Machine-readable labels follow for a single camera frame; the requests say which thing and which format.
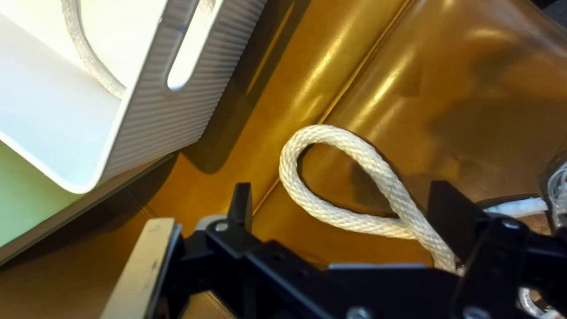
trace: screw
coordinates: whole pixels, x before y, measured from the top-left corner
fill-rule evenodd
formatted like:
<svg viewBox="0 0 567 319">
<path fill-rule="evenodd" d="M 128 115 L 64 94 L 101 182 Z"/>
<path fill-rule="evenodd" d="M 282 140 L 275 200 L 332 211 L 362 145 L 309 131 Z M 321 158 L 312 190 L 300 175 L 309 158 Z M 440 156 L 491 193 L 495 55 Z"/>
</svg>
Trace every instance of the screw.
<svg viewBox="0 0 567 319">
<path fill-rule="evenodd" d="M 521 229 L 521 223 L 520 223 L 520 221 L 516 221 L 516 220 L 513 220 L 513 218 L 505 218 L 505 220 L 502 220 L 502 225 L 504 225 L 504 227 L 507 227 L 507 229 L 513 229 L 513 230 Z"/>
<path fill-rule="evenodd" d="M 348 319 L 373 319 L 373 314 L 366 307 L 351 307 L 348 310 Z"/>
<path fill-rule="evenodd" d="M 229 223 L 227 221 L 220 221 L 215 225 L 215 230 L 217 232 L 226 232 L 229 229 Z"/>
<path fill-rule="evenodd" d="M 467 307 L 463 310 L 463 317 L 465 319 L 491 319 L 491 314 L 484 308 L 479 308 L 479 307 Z"/>
</svg>

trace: white box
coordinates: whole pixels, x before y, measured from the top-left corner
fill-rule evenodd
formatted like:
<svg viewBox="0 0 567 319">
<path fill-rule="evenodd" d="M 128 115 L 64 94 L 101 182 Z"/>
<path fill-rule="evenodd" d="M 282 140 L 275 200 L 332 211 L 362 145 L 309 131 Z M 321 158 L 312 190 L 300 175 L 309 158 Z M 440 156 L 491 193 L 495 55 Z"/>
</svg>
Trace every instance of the white box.
<svg viewBox="0 0 567 319">
<path fill-rule="evenodd" d="M 59 0 L 27 2 L 50 3 L 50 9 L 61 3 Z M 121 0 L 98 2 L 101 9 L 101 3 L 112 5 Z M 156 3 L 162 12 L 155 21 L 148 21 L 155 25 L 155 35 L 146 32 L 140 41 L 128 44 L 133 48 L 130 55 L 121 48 L 112 48 L 119 44 L 116 39 L 116 42 L 105 42 L 110 39 L 109 32 L 110 35 L 119 32 L 117 21 L 123 21 L 117 19 L 117 14 L 109 14 L 109 21 L 101 23 L 107 28 L 100 25 L 103 30 L 100 37 L 89 30 L 87 35 L 89 41 L 93 37 L 93 46 L 98 46 L 96 51 L 101 51 L 101 60 L 107 57 L 107 66 L 117 71 L 117 78 L 126 83 L 126 94 L 119 99 L 80 67 L 80 60 L 73 57 L 73 51 L 70 53 L 70 39 L 66 42 L 57 34 L 59 25 L 52 23 L 54 30 L 50 23 L 48 27 L 34 25 L 38 21 L 34 14 L 24 21 L 22 12 L 13 11 L 16 14 L 11 16 L 8 9 L 15 3 L 18 9 L 18 3 L 25 0 L 0 0 L 4 11 L 4 16 L 0 14 L 0 140 L 73 193 L 87 193 L 121 172 L 197 142 L 249 42 L 265 2 L 169 0 L 162 2 L 162 9 L 160 2 L 153 2 L 155 9 L 148 12 L 156 12 Z M 194 14 L 199 11 L 213 14 L 211 30 L 194 28 L 202 27 L 208 19 Z M 181 69 L 190 74 L 188 83 L 171 89 L 169 74 L 190 25 L 188 39 L 197 39 L 197 44 L 194 42 L 197 48 L 190 51 L 197 64 L 194 67 L 190 58 Z M 119 51 L 116 64 L 105 48 Z M 121 69 L 121 62 L 130 57 L 135 67 Z"/>
</svg>

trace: light green surface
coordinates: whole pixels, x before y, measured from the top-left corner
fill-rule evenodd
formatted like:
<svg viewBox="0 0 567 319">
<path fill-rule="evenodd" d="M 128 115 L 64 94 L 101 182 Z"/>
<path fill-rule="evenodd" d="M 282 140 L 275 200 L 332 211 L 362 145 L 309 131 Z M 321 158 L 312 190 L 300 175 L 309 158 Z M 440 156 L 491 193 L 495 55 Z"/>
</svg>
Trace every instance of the light green surface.
<svg viewBox="0 0 567 319">
<path fill-rule="evenodd" d="M 0 248 L 78 198 L 0 142 Z"/>
</svg>

